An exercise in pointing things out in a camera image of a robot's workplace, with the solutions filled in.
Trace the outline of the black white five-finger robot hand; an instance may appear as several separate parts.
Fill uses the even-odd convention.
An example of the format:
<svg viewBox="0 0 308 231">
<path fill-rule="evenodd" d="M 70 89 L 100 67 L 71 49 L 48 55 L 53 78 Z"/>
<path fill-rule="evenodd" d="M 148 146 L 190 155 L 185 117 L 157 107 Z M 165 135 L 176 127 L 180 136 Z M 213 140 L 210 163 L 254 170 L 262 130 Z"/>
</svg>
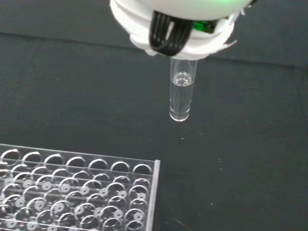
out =
<svg viewBox="0 0 308 231">
<path fill-rule="evenodd" d="M 148 55 L 201 60 L 224 50 L 253 0 L 111 0 L 115 20 Z"/>
</svg>

